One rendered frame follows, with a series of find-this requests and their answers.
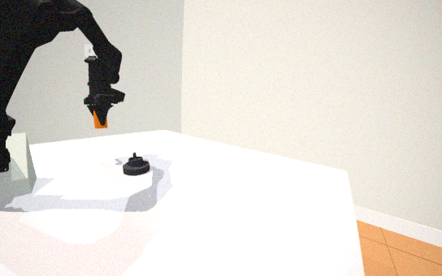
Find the orange knob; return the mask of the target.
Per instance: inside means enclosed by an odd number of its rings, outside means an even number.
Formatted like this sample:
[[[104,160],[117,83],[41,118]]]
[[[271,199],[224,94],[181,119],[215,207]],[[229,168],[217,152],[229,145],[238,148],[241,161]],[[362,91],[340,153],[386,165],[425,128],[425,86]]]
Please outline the orange knob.
[[[101,126],[101,124],[98,120],[98,117],[94,111],[93,111],[93,120],[94,120],[95,128],[106,128],[108,126],[107,125],[107,118],[106,118],[105,126]]]

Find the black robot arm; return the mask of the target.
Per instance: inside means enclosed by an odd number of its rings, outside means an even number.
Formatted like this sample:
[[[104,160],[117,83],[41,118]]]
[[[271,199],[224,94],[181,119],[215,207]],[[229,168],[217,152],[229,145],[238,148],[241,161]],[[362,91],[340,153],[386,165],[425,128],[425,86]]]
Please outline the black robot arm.
[[[126,93],[111,88],[119,82],[122,53],[107,40],[89,8],[77,0],[0,0],[0,173],[9,170],[6,140],[15,126],[15,119],[6,113],[7,105],[29,59],[59,32],[77,27],[97,55],[84,60],[89,78],[108,80],[108,94],[124,102]]]

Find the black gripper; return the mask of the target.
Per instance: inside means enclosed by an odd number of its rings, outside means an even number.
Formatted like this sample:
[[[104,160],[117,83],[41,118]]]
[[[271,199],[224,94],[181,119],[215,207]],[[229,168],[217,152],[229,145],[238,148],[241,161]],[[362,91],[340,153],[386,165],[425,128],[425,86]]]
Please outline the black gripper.
[[[84,105],[88,105],[92,116],[94,111],[101,126],[105,126],[108,110],[113,107],[111,103],[118,104],[118,98],[114,94],[108,94],[110,83],[106,79],[89,78],[87,85],[89,96],[84,98]]]

